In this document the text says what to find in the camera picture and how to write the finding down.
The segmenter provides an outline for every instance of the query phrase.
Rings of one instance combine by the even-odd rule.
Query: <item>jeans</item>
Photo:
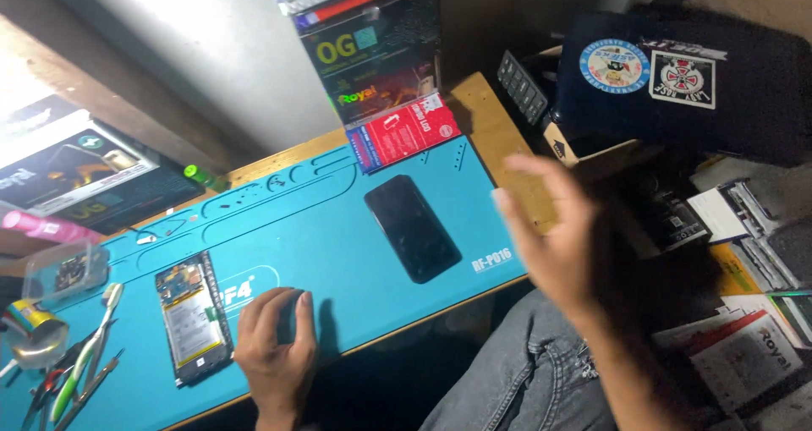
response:
[[[507,313],[421,431],[611,431],[612,412],[573,326],[541,291]]]

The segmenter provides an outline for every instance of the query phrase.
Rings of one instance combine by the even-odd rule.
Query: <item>human hand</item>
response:
[[[558,224],[545,235],[535,231],[518,201],[504,188],[493,191],[507,230],[530,280],[571,321],[597,306],[592,283],[592,227],[597,206],[559,162],[539,156],[509,156],[505,165],[542,177],[553,198]]]
[[[251,397],[259,409],[257,429],[293,429],[310,389],[316,356],[310,292],[302,293],[296,302],[293,343],[279,345],[276,334],[279,312],[299,292],[274,288],[239,312],[234,361],[248,379]]]

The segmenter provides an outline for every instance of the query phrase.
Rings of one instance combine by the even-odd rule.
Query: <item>disassembled phone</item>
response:
[[[411,281],[424,284],[462,260],[411,177],[392,177],[364,195],[364,201]]]
[[[155,276],[175,385],[194,384],[231,362],[234,344],[208,251]]]

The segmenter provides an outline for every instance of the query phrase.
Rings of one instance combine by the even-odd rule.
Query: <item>pink bottle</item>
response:
[[[102,238],[99,233],[84,226],[53,217],[39,218],[23,211],[8,212],[3,218],[2,227],[22,231],[29,238],[54,242],[71,242],[87,238],[92,244],[96,244]]]

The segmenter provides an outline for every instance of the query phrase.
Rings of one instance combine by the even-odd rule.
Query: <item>small plastic box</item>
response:
[[[109,260],[110,252],[89,239],[35,253],[25,268],[23,298],[53,303],[99,286],[107,281]]]

